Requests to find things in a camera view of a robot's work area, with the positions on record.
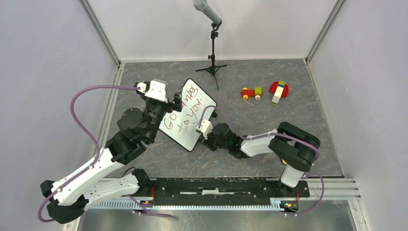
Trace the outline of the white whiteboard with red writing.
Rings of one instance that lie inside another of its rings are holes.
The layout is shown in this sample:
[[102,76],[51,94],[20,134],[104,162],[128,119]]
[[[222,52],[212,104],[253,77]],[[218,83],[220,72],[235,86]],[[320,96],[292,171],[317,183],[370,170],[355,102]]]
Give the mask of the white whiteboard with red writing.
[[193,79],[184,83],[181,91],[182,111],[167,113],[160,124],[160,131],[191,152],[200,137],[196,127],[200,119],[209,120],[216,101]]

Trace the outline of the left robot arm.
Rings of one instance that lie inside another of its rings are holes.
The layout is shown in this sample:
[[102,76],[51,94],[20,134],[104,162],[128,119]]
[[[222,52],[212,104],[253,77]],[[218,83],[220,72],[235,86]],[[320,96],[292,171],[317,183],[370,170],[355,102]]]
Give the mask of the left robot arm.
[[46,198],[41,207],[47,209],[49,222],[66,224],[100,202],[133,194],[146,196],[151,192],[151,180],[138,168],[119,179],[98,184],[99,180],[144,153],[147,144],[154,143],[166,113],[181,112],[183,108],[178,92],[172,101],[147,93],[140,96],[145,101],[144,110],[127,109],[117,122],[119,131],[94,157],[61,180],[41,183],[41,192]]

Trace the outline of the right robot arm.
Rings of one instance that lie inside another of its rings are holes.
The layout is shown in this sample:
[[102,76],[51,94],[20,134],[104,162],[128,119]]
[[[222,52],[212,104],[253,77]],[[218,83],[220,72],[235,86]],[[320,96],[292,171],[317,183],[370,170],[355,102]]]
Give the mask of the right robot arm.
[[281,122],[276,129],[254,136],[240,136],[228,124],[214,126],[208,120],[203,120],[196,131],[204,146],[212,151],[227,150],[237,159],[274,153],[285,165],[278,183],[278,191],[283,196],[291,196],[297,191],[301,177],[310,171],[317,159],[321,144],[316,136],[288,122]]

